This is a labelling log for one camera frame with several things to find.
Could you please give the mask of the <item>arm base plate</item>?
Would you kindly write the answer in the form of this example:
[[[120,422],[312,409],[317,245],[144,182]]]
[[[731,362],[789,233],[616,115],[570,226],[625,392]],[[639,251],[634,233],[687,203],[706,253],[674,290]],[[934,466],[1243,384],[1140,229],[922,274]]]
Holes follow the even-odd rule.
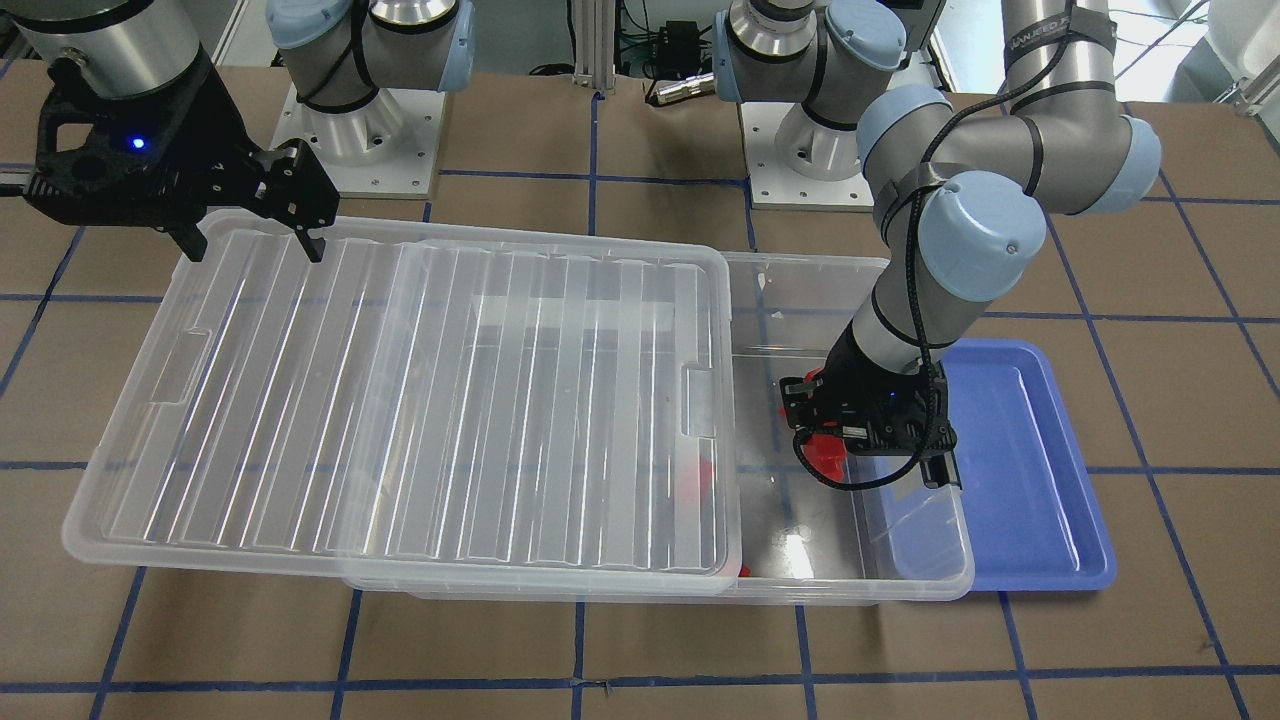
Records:
[[[854,131],[822,126],[797,102],[744,102],[739,114],[754,209],[872,211]]]
[[[346,114],[314,110],[285,94],[274,145],[303,140],[343,199],[429,200],[448,94],[383,88]]]

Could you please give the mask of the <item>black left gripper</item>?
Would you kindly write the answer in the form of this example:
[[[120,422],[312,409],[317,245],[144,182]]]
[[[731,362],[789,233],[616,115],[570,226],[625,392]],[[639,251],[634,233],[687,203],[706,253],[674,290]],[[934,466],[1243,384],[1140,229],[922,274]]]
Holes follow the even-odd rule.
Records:
[[[879,366],[856,345],[851,327],[842,331],[822,369],[822,384],[812,393],[803,377],[778,382],[782,414],[803,456],[805,441],[814,434],[844,439],[847,456],[910,456],[923,436],[923,459],[956,447],[957,434],[947,414],[947,380],[940,365],[933,365],[931,388],[940,397],[931,430],[925,428],[925,379]]]

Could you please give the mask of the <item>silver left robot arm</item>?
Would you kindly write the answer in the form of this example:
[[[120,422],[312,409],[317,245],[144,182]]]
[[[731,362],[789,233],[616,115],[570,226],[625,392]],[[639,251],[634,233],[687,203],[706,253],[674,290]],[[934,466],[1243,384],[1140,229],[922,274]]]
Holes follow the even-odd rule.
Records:
[[[947,350],[1023,277],[1048,214],[1123,211],[1161,143],[1121,113],[1106,1],[1006,1],[1001,95],[957,110],[892,87],[906,31],[878,1],[733,1],[714,23],[716,91],[794,102],[852,135],[888,266],[822,366],[780,382],[796,451],[931,457],[951,450]]]

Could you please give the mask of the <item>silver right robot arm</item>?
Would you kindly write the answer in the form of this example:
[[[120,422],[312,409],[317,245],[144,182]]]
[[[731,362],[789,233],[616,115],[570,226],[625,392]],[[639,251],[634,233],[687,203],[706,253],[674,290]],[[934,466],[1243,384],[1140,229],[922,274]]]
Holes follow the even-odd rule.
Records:
[[[474,68],[470,1],[270,1],[305,127],[266,149],[178,1],[5,1],[3,12],[52,83],[33,168],[3,192],[65,225],[168,234],[193,263],[214,208],[276,222],[321,261],[340,196],[329,167],[404,143],[394,91],[458,92]]]

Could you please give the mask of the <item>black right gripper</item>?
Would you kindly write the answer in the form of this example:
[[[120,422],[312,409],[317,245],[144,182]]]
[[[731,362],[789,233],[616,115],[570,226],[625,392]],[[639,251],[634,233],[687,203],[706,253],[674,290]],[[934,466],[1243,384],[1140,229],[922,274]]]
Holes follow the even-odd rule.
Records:
[[[291,138],[270,150],[238,152],[210,168],[207,202],[236,206],[285,225],[312,264],[326,241],[319,234],[335,218],[340,193],[310,142]],[[192,263],[201,263],[209,240],[197,223],[174,224],[172,238]]]

